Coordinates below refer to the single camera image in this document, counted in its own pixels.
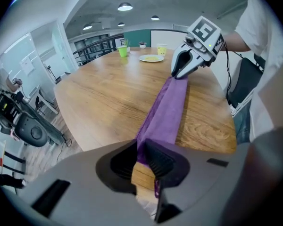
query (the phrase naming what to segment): wooden table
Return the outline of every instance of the wooden table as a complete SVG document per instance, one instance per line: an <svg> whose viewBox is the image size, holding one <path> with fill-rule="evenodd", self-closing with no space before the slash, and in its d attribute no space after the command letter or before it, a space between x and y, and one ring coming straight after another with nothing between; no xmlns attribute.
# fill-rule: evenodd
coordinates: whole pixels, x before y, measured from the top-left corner
<svg viewBox="0 0 283 226"><path fill-rule="evenodd" d="M131 48L86 64L55 87L63 118L83 151L133 139L156 95L171 74L173 50L164 61L139 61L156 48ZM235 130L230 108L210 68L189 75L181 126L176 144L205 151L233 153ZM132 182L138 195L153 201L154 175L136 163Z"/></svg>

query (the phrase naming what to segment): office chair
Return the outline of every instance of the office chair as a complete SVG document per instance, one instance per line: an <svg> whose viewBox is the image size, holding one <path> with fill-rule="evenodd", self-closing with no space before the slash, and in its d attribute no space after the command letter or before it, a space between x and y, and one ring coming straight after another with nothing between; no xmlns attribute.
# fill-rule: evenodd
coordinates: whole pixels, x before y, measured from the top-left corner
<svg viewBox="0 0 283 226"><path fill-rule="evenodd" d="M258 85L262 76L262 71L249 59L243 58L241 61L239 77L236 86L228 94L228 104L234 108L241 103L245 97Z"/></svg>

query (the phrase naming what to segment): purple cloth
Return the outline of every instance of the purple cloth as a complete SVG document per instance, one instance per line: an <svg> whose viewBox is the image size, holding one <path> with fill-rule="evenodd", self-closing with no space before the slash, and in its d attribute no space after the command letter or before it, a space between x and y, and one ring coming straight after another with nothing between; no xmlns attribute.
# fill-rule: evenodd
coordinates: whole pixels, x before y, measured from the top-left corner
<svg viewBox="0 0 283 226"><path fill-rule="evenodd" d="M137 161L147 165L144 155L146 138L175 143L183 114L187 78L169 77L156 97L143 125L137 132Z"/></svg>

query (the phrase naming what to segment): wooden floor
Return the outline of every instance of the wooden floor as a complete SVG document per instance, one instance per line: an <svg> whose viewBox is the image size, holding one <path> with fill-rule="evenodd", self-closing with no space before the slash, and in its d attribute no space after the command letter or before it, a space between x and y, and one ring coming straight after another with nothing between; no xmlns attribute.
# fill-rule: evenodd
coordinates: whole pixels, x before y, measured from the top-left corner
<svg viewBox="0 0 283 226"><path fill-rule="evenodd" d="M54 107L59 112L59 108L56 102L54 103ZM45 146L42 147L34 147L30 145L24 146L20 157L21 158L25 157L26 159L26 174L21 175L15 173L15 178L23 178L27 181L27 183L32 182L40 174L46 172L51 167L55 166L57 164L57 158L59 162L71 155L82 152L82 149L80 148L80 146L78 145L72 134L70 133L67 125L65 124L62 114L59 112L56 115L49 108L46 108L43 112L45 114L44 117L48 121L50 121L53 126L55 126L58 130L60 130L64 134L64 137L66 139L72 140L72 144L70 147L67 147L64 144L63 149L61 145L52 146L49 143L47 143ZM139 198L137 199L137 201L149 213L150 217L154 219L157 204Z"/></svg>

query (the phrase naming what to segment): food on plate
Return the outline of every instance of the food on plate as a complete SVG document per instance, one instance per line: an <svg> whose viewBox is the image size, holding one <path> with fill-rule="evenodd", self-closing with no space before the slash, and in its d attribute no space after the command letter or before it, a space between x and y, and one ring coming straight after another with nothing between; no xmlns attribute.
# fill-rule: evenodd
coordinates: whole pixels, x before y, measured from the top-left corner
<svg viewBox="0 0 283 226"><path fill-rule="evenodd" d="M154 57L154 56L149 56L149 57L146 57L145 60L146 60L146 61L158 61L159 58Z"/></svg>

